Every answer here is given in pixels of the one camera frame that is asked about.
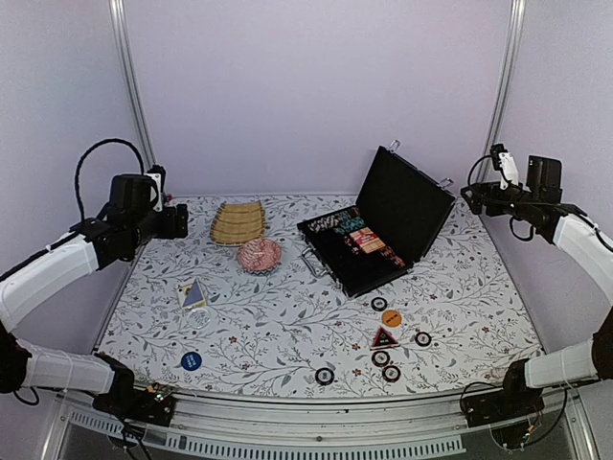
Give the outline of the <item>blue playing card deck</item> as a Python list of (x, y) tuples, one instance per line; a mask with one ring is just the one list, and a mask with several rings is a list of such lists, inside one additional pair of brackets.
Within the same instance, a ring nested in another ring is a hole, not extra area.
[(189, 311), (206, 306), (205, 293), (197, 279), (179, 284), (176, 292), (179, 306), (184, 310)]

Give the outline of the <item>black poker set case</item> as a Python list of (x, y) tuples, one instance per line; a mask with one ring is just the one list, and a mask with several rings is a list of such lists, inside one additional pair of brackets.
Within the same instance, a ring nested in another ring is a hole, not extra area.
[(392, 148), (380, 146), (366, 174), (354, 204), (328, 215), (340, 221), (362, 217), (385, 244), (404, 261), (397, 266), (380, 249), (366, 254), (349, 235), (333, 228), (319, 233), (297, 224), (307, 250), (350, 298), (380, 288), (408, 273), (429, 251), (453, 210), (456, 198), (439, 182), (399, 156)]

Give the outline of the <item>black triangular all-in button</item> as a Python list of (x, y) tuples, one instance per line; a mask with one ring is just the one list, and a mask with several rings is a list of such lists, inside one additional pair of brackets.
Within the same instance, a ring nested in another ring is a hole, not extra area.
[(390, 348), (396, 348), (399, 346), (399, 343), (394, 339), (394, 337), (383, 327), (380, 327), (373, 339), (371, 349), (372, 350), (384, 350)]

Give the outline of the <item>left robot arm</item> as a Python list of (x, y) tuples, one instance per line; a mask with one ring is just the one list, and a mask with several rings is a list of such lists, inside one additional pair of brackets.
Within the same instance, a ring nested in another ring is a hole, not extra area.
[(18, 340), (18, 324), (77, 280), (118, 261), (129, 263), (150, 240), (184, 239), (186, 205), (171, 206), (163, 191), (166, 173), (113, 177), (108, 202), (98, 216), (75, 224), (59, 240), (1, 278), (1, 391), (22, 387), (84, 390), (104, 394), (123, 416), (142, 408), (133, 375), (112, 358), (76, 355)]

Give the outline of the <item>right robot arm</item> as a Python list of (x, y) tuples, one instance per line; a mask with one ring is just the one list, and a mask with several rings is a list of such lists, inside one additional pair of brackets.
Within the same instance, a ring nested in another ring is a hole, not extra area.
[[(509, 216), (526, 221), (534, 234), (573, 259), (612, 300), (612, 240), (576, 205), (538, 202), (520, 187), (501, 189), (494, 182), (466, 185), (461, 196), (470, 211), (489, 217)], [(543, 356), (513, 362), (495, 398), (505, 418), (529, 406), (533, 392), (547, 387), (612, 378), (612, 314), (580, 344)]]

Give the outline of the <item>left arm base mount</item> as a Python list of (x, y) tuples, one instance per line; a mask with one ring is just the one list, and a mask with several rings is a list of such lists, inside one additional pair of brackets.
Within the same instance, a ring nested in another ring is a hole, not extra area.
[(169, 427), (177, 400), (156, 386), (137, 390), (113, 390), (93, 399), (93, 408), (114, 416), (120, 421), (136, 421), (154, 426)]

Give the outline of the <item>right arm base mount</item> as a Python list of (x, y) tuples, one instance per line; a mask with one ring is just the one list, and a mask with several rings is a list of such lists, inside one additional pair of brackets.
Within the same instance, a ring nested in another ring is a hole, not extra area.
[(545, 407), (539, 392), (528, 395), (511, 395), (503, 389), (488, 393), (463, 396), (460, 408), (469, 427), (486, 426), (504, 422), (536, 412)]

